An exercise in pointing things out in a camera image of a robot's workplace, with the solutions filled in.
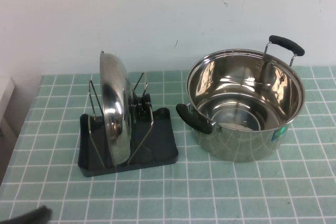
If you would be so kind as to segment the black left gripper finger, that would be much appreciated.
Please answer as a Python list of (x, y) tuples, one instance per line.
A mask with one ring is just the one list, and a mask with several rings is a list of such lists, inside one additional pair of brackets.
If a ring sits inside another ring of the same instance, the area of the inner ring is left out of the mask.
[(13, 219), (1, 221), (1, 224), (46, 224), (52, 218), (52, 210), (47, 206), (41, 206)]

